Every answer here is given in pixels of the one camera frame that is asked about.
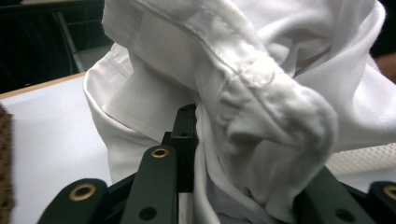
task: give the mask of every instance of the wrinkled fabric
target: wrinkled fabric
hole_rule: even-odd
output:
[[[332,152],[396,139],[396,88],[368,54],[383,19],[371,0],[106,1],[117,44],[84,91],[113,181],[196,103],[195,223],[294,222]]]

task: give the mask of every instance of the seam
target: seam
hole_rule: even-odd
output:
[[[153,131],[153,132],[155,132],[155,133],[162,133],[162,132],[160,132],[160,131],[158,131],[158,130],[155,130],[155,129],[149,127],[148,125],[144,124],[142,121],[139,121],[138,119],[134,119],[134,118],[131,117],[131,116],[128,116],[128,118],[126,118],[125,116],[123,116],[123,113],[120,113],[120,111],[119,111],[117,108],[115,108],[115,107],[113,107],[113,106],[111,106],[111,105],[106,105],[106,107],[109,108],[109,109],[112,109],[112,110],[115,110],[115,111],[119,112],[118,115],[121,116],[123,119],[130,119],[130,120],[136,122],[137,124],[139,124],[139,125],[141,125],[141,126],[147,128],[147,129],[149,129],[149,130],[151,130],[151,131]],[[129,129],[132,129],[131,127],[129,127],[129,126],[127,126],[127,125],[121,123],[119,120],[115,119],[113,116],[111,116],[110,114],[108,114],[106,111],[105,111],[105,113],[106,113],[109,117],[111,117],[111,118],[113,118],[114,120],[116,120],[118,123],[124,125],[125,127],[128,127]]]
[[[117,62],[115,62],[115,57],[114,57],[113,52],[110,51],[110,54],[111,54],[111,57],[109,57],[108,55],[106,56],[107,61],[109,62],[109,64],[110,64],[116,71],[118,71],[119,74],[121,74],[122,77],[123,77],[124,79],[127,79],[126,75],[124,74],[125,72],[124,72],[124,71],[121,71],[121,69],[120,69],[118,66],[116,66]]]
[[[256,93],[254,90],[252,90],[251,88],[249,88],[249,87],[247,86],[247,83],[246,83],[247,81],[244,80],[245,78],[243,78],[243,76],[241,76],[242,74],[245,74],[245,73],[246,73],[246,71],[249,69],[249,67],[250,67],[251,65],[245,66],[245,67],[244,67],[244,70],[243,70],[241,73],[238,73],[238,74],[237,74],[238,76],[236,76],[236,77],[233,78],[233,80],[230,82],[230,84],[227,86],[227,88],[226,88],[226,90],[225,90],[225,91],[227,91],[228,89],[230,89],[230,86],[232,85],[232,83],[235,82],[237,78],[239,78],[239,80],[242,82],[242,86],[243,86],[243,87],[245,88],[245,90],[247,90],[247,92],[249,92],[250,95],[252,96],[252,97],[249,97],[247,101],[243,102],[243,104],[242,104],[242,106],[241,106],[241,109],[238,111],[238,113],[236,113],[236,114],[234,115],[233,119],[230,120],[229,124],[232,125],[232,123],[235,121],[235,119],[238,118],[238,117],[240,116],[240,114],[242,113],[242,111],[245,110],[246,105],[247,105],[248,103],[252,102],[253,100],[255,100],[255,101],[262,107],[262,109],[263,109],[264,111],[266,111],[266,113],[272,118],[272,120],[276,123],[276,125],[279,126],[279,127],[281,127],[282,125],[280,125],[279,122],[277,121],[277,119],[275,119],[276,116],[274,116],[274,113],[271,112],[271,111],[267,108],[267,106],[260,100],[260,97],[257,95],[257,93]],[[271,85],[271,83],[272,83],[272,82],[274,81],[274,79],[275,79],[275,76],[276,76],[276,72],[274,72],[274,73],[271,75],[271,79],[268,81],[268,83],[265,84],[265,87]]]
[[[196,35],[196,37],[198,37],[199,39],[201,39],[204,44],[221,60],[223,61],[227,66],[229,66],[231,69],[233,69],[235,71],[235,69],[231,66],[231,63],[229,63],[229,60],[227,59],[228,57],[225,56],[224,54],[220,53],[219,50],[213,45],[213,43],[209,40],[209,38],[205,35],[202,34],[202,32],[197,31],[193,26],[187,24],[186,22],[180,22],[180,21],[175,21],[172,19],[172,17],[170,17],[168,14],[166,14],[166,12],[163,12],[160,8],[157,8],[147,2],[144,2],[142,0],[135,0],[139,5],[141,5],[142,7],[146,7],[147,9],[156,12],[158,15],[161,15],[162,17],[166,18],[167,20],[169,20],[171,23],[177,23],[179,25],[181,25],[182,27],[187,28],[190,32],[192,32],[193,34]],[[189,0],[189,2],[191,2],[192,4],[198,6],[199,8],[201,8],[205,13],[211,15],[214,19],[218,20],[221,24],[223,24],[223,27],[228,30],[229,32],[231,32],[237,39],[239,39],[240,41],[244,42],[245,44],[247,44],[248,46],[252,47],[255,49],[255,47],[248,43],[246,41],[245,38],[243,38],[241,35],[239,35],[234,28],[230,27],[227,22],[220,16],[216,15],[213,11],[209,10],[207,7],[192,2],[191,0]],[[242,67],[245,67],[247,65],[252,64],[253,62],[255,62],[254,59],[248,59],[246,60]]]

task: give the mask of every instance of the brass grommet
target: brass grommet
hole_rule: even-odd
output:
[[[396,186],[386,186],[384,191],[391,199],[396,200]]]
[[[90,183],[76,186],[69,194],[70,200],[74,202],[89,199],[96,192],[96,186]]]
[[[151,156],[155,158],[163,158],[169,154],[169,150],[165,148],[157,148],[151,152]]]

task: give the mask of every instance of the white surface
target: white surface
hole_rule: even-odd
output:
[[[396,182],[396,143],[334,153],[326,165],[339,181],[368,192],[372,182]]]
[[[76,180],[111,183],[106,146],[93,125],[82,79],[1,101],[13,114],[12,224],[37,223],[58,192]]]

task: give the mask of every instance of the black plastic part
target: black plastic part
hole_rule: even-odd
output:
[[[143,155],[121,224],[177,223],[177,155],[172,147],[151,147]]]
[[[375,223],[326,167],[296,197],[294,210],[300,224]]]
[[[72,191],[77,196],[86,195],[89,190],[84,185],[94,186],[92,196],[84,200],[73,201]],[[107,185],[99,179],[80,179],[59,192],[49,204],[38,224],[86,224],[103,223],[106,208],[102,204],[107,195]]]
[[[136,174],[129,175],[108,188],[106,224],[119,224]]]
[[[352,196],[353,199],[355,199],[355,201],[364,209],[366,210],[366,193],[358,190],[358,189],[354,189],[352,187],[350,187],[349,185],[343,184],[342,186],[347,190],[347,192]]]
[[[177,111],[174,129],[166,133],[163,145],[177,151],[177,192],[193,192],[194,158],[198,137],[195,131],[195,105],[186,105]]]
[[[374,182],[366,197],[367,212],[377,223],[396,223],[396,184]]]

